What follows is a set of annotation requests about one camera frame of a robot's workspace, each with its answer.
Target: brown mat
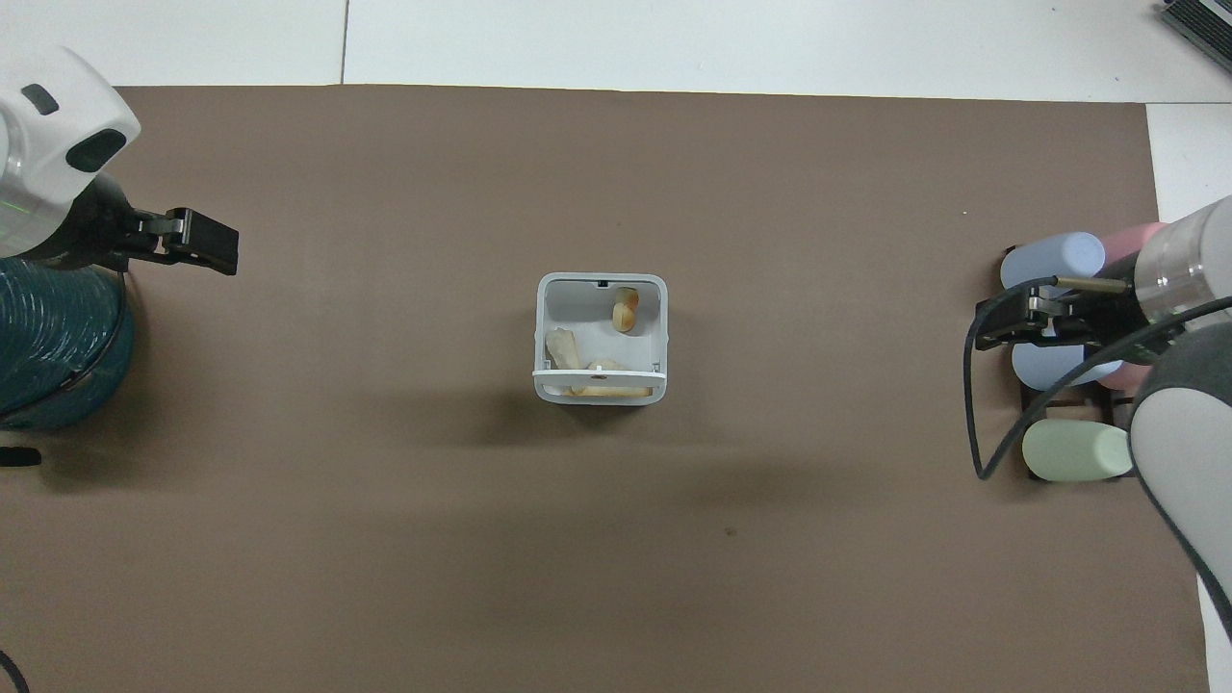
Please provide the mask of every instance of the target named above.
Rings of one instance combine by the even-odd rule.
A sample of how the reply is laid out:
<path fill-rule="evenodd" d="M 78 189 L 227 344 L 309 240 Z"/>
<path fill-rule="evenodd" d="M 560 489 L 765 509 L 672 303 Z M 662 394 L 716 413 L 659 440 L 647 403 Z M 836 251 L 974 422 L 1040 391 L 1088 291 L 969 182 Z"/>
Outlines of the brown mat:
<path fill-rule="evenodd" d="M 1154 218 L 1133 105 L 129 89 L 134 369 L 0 475 L 36 691 L 1205 691 L 1136 482 L 976 481 L 999 252 Z M 670 289 L 641 411 L 531 385 L 556 270 Z M 983 355 L 986 446 L 1010 420 Z"/>

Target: cable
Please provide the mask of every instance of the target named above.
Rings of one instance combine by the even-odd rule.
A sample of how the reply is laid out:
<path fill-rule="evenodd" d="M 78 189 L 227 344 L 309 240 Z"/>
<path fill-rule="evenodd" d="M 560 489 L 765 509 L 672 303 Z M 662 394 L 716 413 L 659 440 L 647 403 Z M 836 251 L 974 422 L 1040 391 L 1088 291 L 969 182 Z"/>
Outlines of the cable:
<path fill-rule="evenodd" d="M 12 681 L 12 687 L 17 689 L 17 693 L 30 693 L 30 684 L 26 683 L 26 677 L 21 676 L 21 670 L 17 668 L 17 663 L 9 658 L 9 655 L 0 650 L 0 668 L 9 675 L 9 679 Z"/>
<path fill-rule="evenodd" d="M 1024 284 L 1026 284 L 1027 287 L 1030 287 L 1031 285 L 1031 282 L 1024 282 Z M 1014 286 L 1007 290 L 1005 293 L 1016 292 L 1020 290 L 1023 290 L 1023 285 Z M 993 301 L 999 300 L 998 305 L 1007 301 L 1008 298 L 1004 298 L 1005 293 L 997 296 L 995 298 L 993 298 Z M 1002 459 L 1005 456 L 1007 453 L 1009 453 L 1009 449 L 1015 443 L 1018 443 L 1018 440 L 1026 432 L 1027 427 L 1030 427 L 1031 423 L 1035 420 L 1035 418 L 1040 416 L 1041 412 L 1044 412 L 1044 408 L 1048 406 L 1048 402 L 1052 401 L 1052 398 L 1056 397 L 1058 392 L 1061 392 L 1066 387 L 1069 387 L 1069 383 L 1077 380 L 1078 376 L 1083 375 L 1084 372 L 1089 371 L 1092 367 L 1099 364 L 1105 364 L 1108 361 L 1115 361 L 1116 359 L 1120 359 L 1121 356 L 1126 355 L 1130 350 L 1132 350 L 1135 346 L 1137 346 L 1140 343 L 1146 342 L 1147 339 L 1151 339 L 1153 337 L 1158 337 L 1175 328 L 1177 326 L 1227 308 L 1232 308 L 1232 296 L 1216 298 L 1215 301 L 1209 301 L 1195 308 L 1190 308 L 1188 311 L 1168 316 L 1167 318 L 1157 323 L 1148 324 L 1147 327 L 1136 329 L 1130 334 L 1126 334 L 1125 337 L 1109 344 L 1106 348 L 1101 349 L 1096 354 L 1093 354 L 1083 363 L 1069 369 L 1069 372 L 1061 376 L 1061 379 L 1057 380 L 1057 382 L 1055 382 L 1052 387 L 1037 395 L 1035 400 L 1032 400 L 1031 403 L 1026 407 L 1026 409 L 1023 409 L 1023 414 L 1018 417 L 1018 420 L 1014 422 L 1014 425 L 1010 427 L 1010 429 L 1002 438 L 1000 444 L 997 445 L 997 450 L 993 451 L 993 456 L 989 457 L 987 465 L 982 464 L 979 459 L 979 443 L 976 437 L 976 413 L 971 397 L 971 351 L 975 345 L 975 335 L 978 332 L 983 319 L 987 318 L 987 313 L 981 314 L 983 313 L 983 311 L 978 311 L 976 313 L 976 321 L 972 322 L 971 330 L 967 333 L 967 342 L 962 353 L 962 381 L 963 381 L 963 396 L 966 397 L 966 411 L 967 411 L 967 438 L 971 443 L 971 461 L 976 467 L 976 476 L 981 481 L 984 481 L 988 477 L 991 477 L 993 472 L 997 471 L 997 466 L 1000 465 Z"/>
<path fill-rule="evenodd" d="M 65 392 L 65 391 L 73 390 L 83 380 L 85 380 L 86 376 L 89 376 L 91 372 L 94 372 L 94 369 L 97 367 L 99 364 L 102 363 L 102 359 L 107 355 L 108 351 L 111 351 L 112 344 L 116 343 L 116 338 L 120 335 L 120 328 L 123 326 L 123 322 L 124 322 L 124 311 L 128 307 L 128 284 L 124 280 L 124 275 L 126 274 L 127 273 L 124 273 L 124 271 L 117 271 L 116 273 L 116 276 L 120 277 L 120 297 L 117 298 L 117 306 L 118 306 L 118 308 L 116 311 L 116 322 L 115 322 L 115 324 L 111 326 L 111 334 L 107 335 L 107 340 L 103 342 L 102 348 L 99 349 L 99 353 L 95 354 L 94 359 L 91 359 L 90 363 L 86 364 L 86 366 L 84 369 L 81 369 L 81 370 L 74 372 L 73 375 L 70 375 L 55 390 L 52 390 L 51 392 L 47 392 L 42 397 L 36 397 L 34 400 L 31 400 L 30 402 L 26 402 L 25 404 L 18 404 L 16 407 L 12 407 L 11 409 L 0 412 L 0 425 L 2 425 L 6 420 L 9 420 L 11 417 L 14 417 L 16 414 L 20 414 L 22 412 L 28 412 L 30 409 L 33 409 L 34 407 L 38 407 L 39 404 L 43 404 L 44 402 L 47 402 L 47 401 L 52 400 L 53 397 L 58 396 L 60 392 Z"/>
<path fill-rule="evenodd" d="M 1015 284 L 997 296 L 984 301 L 984 303 L 976 310 L 975 319 L 971 321 L 971 329 L 967 330 L 967 340 L 962 348 L 962 397 L 967 408 L 967 441 L 971 443 L 971 459 L 976 465 L 976 476 L 981 480 L 988 478 L 993 474 L 997 465 L 1000 464 L 1000 459 L 994 455 L 987 467 L 984 467 L 984 465 L 979 461 L 979 440 L 976 437 L 976 408 L 972 403 L 971 395 L 971 353 L 975 350 L 976 338 L 979 335 L 979 328 L 984 326 L 984 321 L 988 319 L 988 316 L 999 308 L 1002 303 L 1009 301 L 1010 298 L 1016 298 L 1020 293 L 1025 293 L 1031 289 L 1056 286 L 1056 276 L 1041 276 L 1039 279 L 1029 279 L 1021 284 Z"/>

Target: white container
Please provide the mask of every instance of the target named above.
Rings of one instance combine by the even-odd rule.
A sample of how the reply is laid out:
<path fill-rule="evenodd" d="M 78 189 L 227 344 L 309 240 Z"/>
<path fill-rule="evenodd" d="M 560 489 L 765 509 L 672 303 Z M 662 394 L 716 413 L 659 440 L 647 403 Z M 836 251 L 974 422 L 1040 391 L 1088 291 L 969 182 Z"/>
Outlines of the white container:
<path fill-rule="evenodd" d="M 637 322 L 628 332 L 612 326 L 618 289 L 638 292 Z M 627 370 L 557 369 L 547 334 L 573 332 L 583 364 L 612 360 Z M 668 390 L 668 285 L 650 274 L 553 273 L 538 286 L 535 311 L 535 391 L 557 404 L 641 407 Z M 646 397 L 578 396 L 583 387 L 648 387 Z"/>

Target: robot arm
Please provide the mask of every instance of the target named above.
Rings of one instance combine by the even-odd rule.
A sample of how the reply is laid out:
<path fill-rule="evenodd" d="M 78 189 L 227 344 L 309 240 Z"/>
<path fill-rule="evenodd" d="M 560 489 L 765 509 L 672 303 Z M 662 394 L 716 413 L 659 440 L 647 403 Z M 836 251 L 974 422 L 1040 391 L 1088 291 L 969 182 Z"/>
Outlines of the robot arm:
<path fill-rule="evenodd" d="M 1030 342 L 1085 345 L 1092 356 L 1073 377 L 1112 359 L 1154 364 L 1137 393 L 1130 453 L 1232 636 L 1232 197 L 1169 224 L 1094 280 L 1039 284 L 1048 281 L 1074 291 L 1050 300 L 1019 287 L 982 303 L 965 358 L 972 345 Z M 972 438 L 981 478 L 1069 380 L 1039 396 L 987 465 Z"/>
<path fill-rule="evenodd" d="M 134 210 L 100 173 L 140 134 L 123 99 L 67 48 L 0 57 L 0 258 L 55 268 L 129 259 L 234 275 L 239 234 L 205 215 Z"/>

